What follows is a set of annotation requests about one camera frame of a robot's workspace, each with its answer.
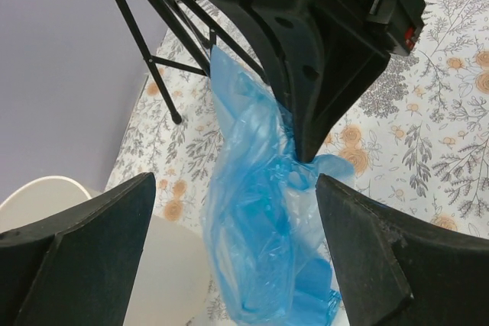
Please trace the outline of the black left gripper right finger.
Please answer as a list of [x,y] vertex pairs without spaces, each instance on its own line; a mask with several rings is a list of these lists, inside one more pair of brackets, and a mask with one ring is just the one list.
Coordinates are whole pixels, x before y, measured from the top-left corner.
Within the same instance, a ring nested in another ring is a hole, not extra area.
[[486,325],[488,241],[320,175],[316,197],[351,325]]

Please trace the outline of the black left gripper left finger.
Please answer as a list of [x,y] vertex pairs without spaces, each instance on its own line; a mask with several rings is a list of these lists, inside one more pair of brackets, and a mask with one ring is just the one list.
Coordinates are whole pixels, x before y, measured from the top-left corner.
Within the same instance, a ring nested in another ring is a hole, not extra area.
[[3,325],[122,325],[154,207],[153,173],[1,233]]

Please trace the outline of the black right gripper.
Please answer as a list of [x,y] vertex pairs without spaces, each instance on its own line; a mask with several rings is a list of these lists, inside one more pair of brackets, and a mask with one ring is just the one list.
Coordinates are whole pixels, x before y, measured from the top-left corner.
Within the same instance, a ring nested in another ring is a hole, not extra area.
[[424,0],[210,0],[257,55],[310,162],[339,118],[424,27]]

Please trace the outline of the blue plastic trash bag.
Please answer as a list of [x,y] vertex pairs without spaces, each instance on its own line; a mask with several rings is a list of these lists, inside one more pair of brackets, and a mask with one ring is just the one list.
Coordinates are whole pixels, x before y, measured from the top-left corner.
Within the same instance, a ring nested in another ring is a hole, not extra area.
[[288,113],[225,51],[214,47],[210,86],[224,143],[202,209],[210,266],[239,325],[329,325],[341,296],[319,249],[321,175],[352,184],[341,157],[296,159]]

